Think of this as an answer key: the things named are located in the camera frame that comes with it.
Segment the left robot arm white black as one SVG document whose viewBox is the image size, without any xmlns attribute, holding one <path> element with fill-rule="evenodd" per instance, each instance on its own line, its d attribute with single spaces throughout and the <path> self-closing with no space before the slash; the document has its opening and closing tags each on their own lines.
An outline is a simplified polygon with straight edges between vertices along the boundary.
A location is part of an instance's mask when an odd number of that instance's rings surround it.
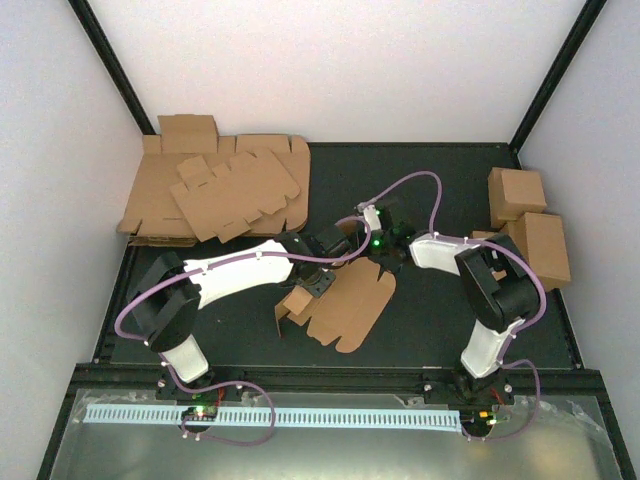
<svg viewBox="0 0 640 480">
<path fill-rule="evenodd" d="M 335 280 L 330 266 L 352 253 L 332 226 L 313 236 L 284 232 L 247 250 L 201 260 L 163 255 L 146 273 L 129 312 L 143 343 L 173 368 L 193 399 L 207 397 L 215 376 L 193 334 L 198 312 L 222 298 L 263 285 L 300 286 L 318 298 Z"/>
</svg>

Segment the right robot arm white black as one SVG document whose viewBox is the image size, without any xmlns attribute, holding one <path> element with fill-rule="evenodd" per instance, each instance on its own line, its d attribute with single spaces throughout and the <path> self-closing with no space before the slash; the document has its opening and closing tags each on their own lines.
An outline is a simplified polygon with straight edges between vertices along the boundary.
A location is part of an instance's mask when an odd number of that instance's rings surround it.
<svg viewBox="0 0 640 480">
<path fill-rule="evenodd" d="M 375 220 L 371 254 L 393 263 L 456 275 L 475 316 L 454 379 L 457 396 L 476 403 L 491 390 L 511 341 L 546 310 L 541 281 L 506 234 L 487 239 L 419 232 L 405 221 Z"/>
</svg>

